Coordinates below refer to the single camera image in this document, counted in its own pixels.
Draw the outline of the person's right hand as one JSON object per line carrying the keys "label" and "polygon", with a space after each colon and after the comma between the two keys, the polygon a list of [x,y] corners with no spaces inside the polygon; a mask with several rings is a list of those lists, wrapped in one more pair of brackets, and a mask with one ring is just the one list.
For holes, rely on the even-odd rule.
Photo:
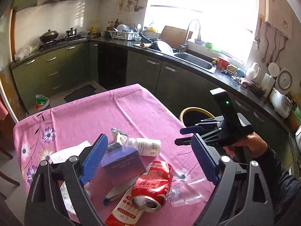
{"label": "person's right hand", "polygon": [[246,146],[249,148],[251,156],[253,158],[258,158],[261,155],[263,155],[267,149],[268,145],[267,143],[255,132],[252,134],[249,134],[240,140],[238,140],[236,143],[230,146],[225,146],[223,149],[226,151],[226,153],[231,157],[235,157],[235,148]]}

